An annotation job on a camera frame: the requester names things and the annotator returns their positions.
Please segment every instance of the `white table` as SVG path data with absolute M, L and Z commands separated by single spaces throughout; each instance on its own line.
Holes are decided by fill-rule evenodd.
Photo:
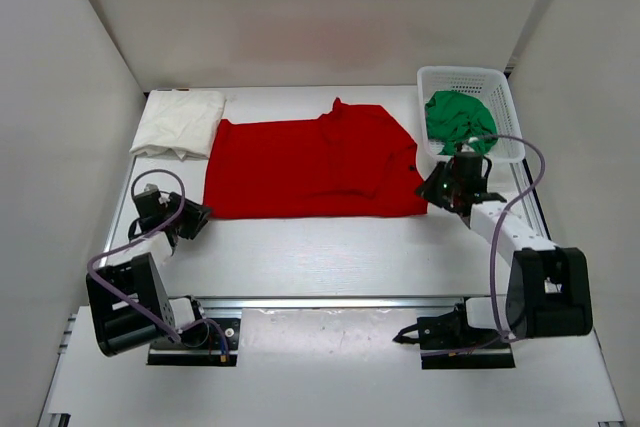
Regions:
M 347 103 L 384 105 L 420 140 L 415 87 L 223 90 L 232 122 L 314 118 L 340 96 Z M 417 163 L 427 175 L 427 159 L 420 156 Z M 188 197 L 200 201 L 206 164 L 138 158 L 132 178 L 167 168 L 182 177 Z M 174 187 L 163 176 L 148 181 L 163 190 Z M 519 166 L 502 166 L 494 168 L 491 189 L 513 197 L 516 183 L 524 182 Z M 519 212 L 539 229 L 530 199 L 526 206 Z M 114 246 L 126 241 L 135 216 L 127 197 L 114 218 Z M 415 322 L 415 309 L 342 309 L 410 305 L 406 296 L 486 295 L 488 251 L 457 217 L 435 208 L 403 219 L 213 221 L 196 241 L 181 242 L 162 268 L 170 296 L 323 309 L 245 308 L 238 366 L 216 369 L 146 366 L 146 348 L 106 358 L 89 309 L 82 308 L 48 410 L 71 414 L 70 427 L 596 427 L 621 420 L 594 333 L 515 344 L 515 369 L 422 371 L 415 347 L 390 341 Z M 502 262 L 500 292 L 507 280 Z

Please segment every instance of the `basket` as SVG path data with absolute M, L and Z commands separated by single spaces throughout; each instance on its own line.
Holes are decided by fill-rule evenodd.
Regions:
M 440 155 L 443 143 L 430 140 L 427 132 L 424 105 L 438 90 L 454 90 L 480 99 L 491 112 L 498 134 L 522 137 L 509 84 L 502 72 L 479 67 L 422 67 L 418 70 L 420 124 L 424 148 L 430 157 L 438 161 L 451 158 Z M 498 139 L 487 157 L 494 163 L 520 162 L 524 159 L 524 145 L 513 140 Z

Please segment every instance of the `white towel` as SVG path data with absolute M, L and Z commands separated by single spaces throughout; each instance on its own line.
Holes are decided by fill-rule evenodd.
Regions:
M 149 94 L 130 152 L 158 155 L 173 150 L 209 158 L 225 98 L 215 90 L 154 90 Z

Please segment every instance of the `white wall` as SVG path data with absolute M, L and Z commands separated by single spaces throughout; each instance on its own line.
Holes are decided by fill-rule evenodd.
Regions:
M 143 105 L 87 0 L 0 0 L 0 425 L 37 422 Z
M 95 0 L 143 89 L 413 84 L 503 69 L 535 0 Z
M 551 234 L 587 254 L 609 373 L 640 425 L 640 0 L 554 0 L 510 80 L 548 154 Z

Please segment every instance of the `red cloth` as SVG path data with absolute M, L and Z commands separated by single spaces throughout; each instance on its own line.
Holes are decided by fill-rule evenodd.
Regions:
M 221 219 L 425 214 L 416 143 L 380 105 L 315 120 L 232 124 L 213 144 L 204 204 Z

